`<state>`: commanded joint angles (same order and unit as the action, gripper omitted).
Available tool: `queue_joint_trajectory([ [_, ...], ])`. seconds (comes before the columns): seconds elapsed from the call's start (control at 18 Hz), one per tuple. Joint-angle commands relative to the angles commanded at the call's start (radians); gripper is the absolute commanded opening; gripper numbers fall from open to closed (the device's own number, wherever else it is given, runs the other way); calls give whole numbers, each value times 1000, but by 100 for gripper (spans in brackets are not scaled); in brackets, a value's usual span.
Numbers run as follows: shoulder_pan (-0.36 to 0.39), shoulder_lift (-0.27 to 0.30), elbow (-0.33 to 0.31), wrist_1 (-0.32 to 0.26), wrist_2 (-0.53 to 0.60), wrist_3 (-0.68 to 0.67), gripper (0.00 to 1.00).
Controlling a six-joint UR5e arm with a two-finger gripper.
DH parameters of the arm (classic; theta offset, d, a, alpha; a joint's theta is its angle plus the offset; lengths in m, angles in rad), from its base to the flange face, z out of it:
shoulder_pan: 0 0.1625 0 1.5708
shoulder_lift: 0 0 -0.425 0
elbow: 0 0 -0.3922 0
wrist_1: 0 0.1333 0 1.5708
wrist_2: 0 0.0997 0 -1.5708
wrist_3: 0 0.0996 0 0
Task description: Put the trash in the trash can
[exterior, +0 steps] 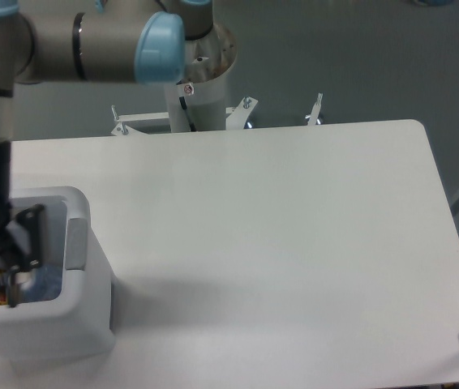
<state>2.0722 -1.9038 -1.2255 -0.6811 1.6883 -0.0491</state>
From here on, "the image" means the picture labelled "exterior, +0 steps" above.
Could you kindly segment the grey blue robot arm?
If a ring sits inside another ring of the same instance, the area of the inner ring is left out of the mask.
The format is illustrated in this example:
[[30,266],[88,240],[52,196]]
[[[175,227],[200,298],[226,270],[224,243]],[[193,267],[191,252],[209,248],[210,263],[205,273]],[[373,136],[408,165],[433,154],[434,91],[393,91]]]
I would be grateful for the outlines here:
[[0,1],[0,260],[9,306],[21,298],[19,275],[45,260],[45,208],[11,206],[15,85],[42,82],[177,83],[186,44],[213,29],[210,1],[99,1],[98,13],[28,15]]

